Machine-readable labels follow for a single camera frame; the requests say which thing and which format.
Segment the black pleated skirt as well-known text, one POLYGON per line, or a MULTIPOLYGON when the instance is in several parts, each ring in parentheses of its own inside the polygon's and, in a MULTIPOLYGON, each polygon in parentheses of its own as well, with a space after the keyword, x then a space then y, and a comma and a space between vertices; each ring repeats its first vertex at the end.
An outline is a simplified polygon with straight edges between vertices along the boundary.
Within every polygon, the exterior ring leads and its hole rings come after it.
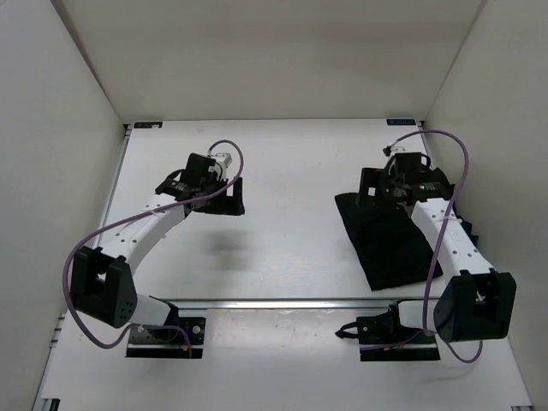
POLYGON ((432 249, 419 228, 399 205, 356 205, 357 194, 335 202, 371 290, 424 282, 432 249))

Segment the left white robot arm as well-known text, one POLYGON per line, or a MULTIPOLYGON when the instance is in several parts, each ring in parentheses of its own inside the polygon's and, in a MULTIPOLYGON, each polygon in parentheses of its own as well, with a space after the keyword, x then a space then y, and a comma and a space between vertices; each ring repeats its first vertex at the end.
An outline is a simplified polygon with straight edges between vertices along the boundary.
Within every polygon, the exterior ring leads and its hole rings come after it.
POLYGON ((160 183, 139 217, 114 225, 115 235, 95 248, 82 245, 68 260, 64 290, 76 322, 85 314, 115 329, 138 325, 158 340, 180 333, 178 309, 138 294, 134 274, 142 260, 192 213, 241 216, 243 180, 228 179, 227 152, 192 153, 185 168, 160 183))

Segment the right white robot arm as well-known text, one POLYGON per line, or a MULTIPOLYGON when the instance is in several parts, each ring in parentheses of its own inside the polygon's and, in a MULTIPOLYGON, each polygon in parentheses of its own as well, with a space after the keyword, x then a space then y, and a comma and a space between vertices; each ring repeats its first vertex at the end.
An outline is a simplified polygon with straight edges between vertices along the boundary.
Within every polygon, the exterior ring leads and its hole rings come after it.
POLYGON ((445 282, 433 302, 392 304, 384 334, 394 343, 419 329, 447 343, 503 339, 515 279, 480 254, 470 224, 450 203, 454 185, 430 165, 423 153, 396 153, 382 169, 362 170, 358 192, 335 197, 371 290, 445 282))

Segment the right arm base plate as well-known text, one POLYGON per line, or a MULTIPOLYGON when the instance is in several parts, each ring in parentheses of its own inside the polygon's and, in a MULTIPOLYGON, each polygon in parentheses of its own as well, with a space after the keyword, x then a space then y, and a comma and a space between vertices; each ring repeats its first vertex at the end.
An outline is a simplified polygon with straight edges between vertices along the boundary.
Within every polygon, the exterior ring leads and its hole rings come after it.
POLYGON ((391 313, 357 317, 356 323, 362 362, 440 360, 435 337, 403 327, 391 313))

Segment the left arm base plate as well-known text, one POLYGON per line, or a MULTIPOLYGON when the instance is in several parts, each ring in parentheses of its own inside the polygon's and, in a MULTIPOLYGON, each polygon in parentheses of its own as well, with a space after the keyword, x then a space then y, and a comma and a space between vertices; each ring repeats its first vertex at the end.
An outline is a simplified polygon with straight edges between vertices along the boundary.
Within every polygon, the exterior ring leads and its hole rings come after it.
POLYGON ((175 330, 130 331, 126 356, 135 359, 201 359, 206 336, 206 310, 180 310, 178 326, 186 332, 188 340, 175 330))

